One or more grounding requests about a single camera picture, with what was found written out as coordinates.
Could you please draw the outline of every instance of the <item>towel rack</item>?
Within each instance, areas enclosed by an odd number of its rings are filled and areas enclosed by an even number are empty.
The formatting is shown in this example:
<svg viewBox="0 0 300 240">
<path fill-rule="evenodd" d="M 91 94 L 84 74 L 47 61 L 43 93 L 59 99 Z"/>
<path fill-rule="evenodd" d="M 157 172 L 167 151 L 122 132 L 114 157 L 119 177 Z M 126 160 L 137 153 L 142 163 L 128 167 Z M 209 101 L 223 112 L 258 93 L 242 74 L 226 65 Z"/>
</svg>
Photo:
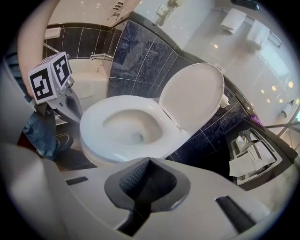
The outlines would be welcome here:
<svg viewBox="0 0 300 240">
<path fill-rule="evenodd" d="M 216 11 L 221 11 L 221 12 L 223 12 L 223 13 L 228 13 L 228 12 L 230 11 L 230 9 L 231 9 L 231 8 L 221 7 L 220 9 L 216 8 L 216 9 L 214 9 L 214 10 L 216 10 Z M 270 31 L 270 34 L 272 34 L 272 35 L 280 42 L 279 45 L 276 45 L 276 46 L 277 46 L 277 47 L 281 47 L 281 45 L 282 45 L 281 40 L 280 40 L 273 32 Z"/>
</svg>

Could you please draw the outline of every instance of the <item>bathtub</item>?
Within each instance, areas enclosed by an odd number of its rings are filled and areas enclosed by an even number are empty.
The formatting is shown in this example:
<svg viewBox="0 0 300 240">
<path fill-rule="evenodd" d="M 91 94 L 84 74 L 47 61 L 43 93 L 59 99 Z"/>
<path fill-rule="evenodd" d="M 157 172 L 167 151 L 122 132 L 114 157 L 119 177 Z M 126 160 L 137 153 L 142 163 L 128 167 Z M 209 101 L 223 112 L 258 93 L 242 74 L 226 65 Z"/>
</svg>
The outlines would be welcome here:
<svg viewBox="0 0 300 240">
<path fill-rule="evenodd" d="M 71 59 L 69 64 L 75 82 L 72 90 L 78 96 L 84 112 L 94 103 L 106 98 L 108 78 L 102 60 Z M 64 121 L 56 119 L 57 125 L 61 123 Z"/>
</svg>

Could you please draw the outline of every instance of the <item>shower head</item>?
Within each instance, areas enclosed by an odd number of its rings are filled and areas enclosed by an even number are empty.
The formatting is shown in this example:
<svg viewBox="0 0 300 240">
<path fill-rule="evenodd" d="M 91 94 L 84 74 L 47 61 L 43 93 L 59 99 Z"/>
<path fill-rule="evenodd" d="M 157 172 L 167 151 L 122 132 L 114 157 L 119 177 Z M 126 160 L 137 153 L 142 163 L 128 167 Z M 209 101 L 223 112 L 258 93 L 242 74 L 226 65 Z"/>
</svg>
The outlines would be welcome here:
<svg viewBox="0 0 300 240">
<path fill-rule="evenodd" d="M 249 8 L 254 11 L 257 11 L 259 9 L 259 5 L 255 0 L 230 0 L 230 2 L 234 5 Z"/>
</svg>

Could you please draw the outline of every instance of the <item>white cube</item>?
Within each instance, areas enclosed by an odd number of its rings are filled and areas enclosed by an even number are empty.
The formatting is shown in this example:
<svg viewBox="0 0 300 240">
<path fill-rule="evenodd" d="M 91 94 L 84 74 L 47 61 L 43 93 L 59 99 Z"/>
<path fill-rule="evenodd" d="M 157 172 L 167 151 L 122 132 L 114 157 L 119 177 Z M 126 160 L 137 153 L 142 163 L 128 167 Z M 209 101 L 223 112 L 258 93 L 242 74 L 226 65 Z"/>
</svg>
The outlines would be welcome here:
<svg viewBox="0 0 300 240">
<path fill-rule="evenodd" d="M 71 76 L 66 52 L 42 60 L 28 73 L 31 91 L 37 104 L 57 98 Z"/>
</svg>

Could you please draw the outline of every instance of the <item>toilet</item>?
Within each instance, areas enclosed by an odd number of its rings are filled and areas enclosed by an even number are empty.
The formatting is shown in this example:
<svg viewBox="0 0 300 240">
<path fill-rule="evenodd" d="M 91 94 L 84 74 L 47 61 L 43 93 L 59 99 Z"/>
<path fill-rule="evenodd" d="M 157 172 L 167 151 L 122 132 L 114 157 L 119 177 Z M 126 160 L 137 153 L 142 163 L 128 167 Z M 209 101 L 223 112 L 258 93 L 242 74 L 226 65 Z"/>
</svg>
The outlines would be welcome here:
<svg viewBox="0 0 300 240">
<path fill-rule="evenodd" d="M 211 119 L 223 93 L 222 73 L 197 63 L 177 72 L 158 101 L 131 95 L 101 100 L 81 118 L 82 151 L 96 166 L 166 158 Z"/>
</svg>

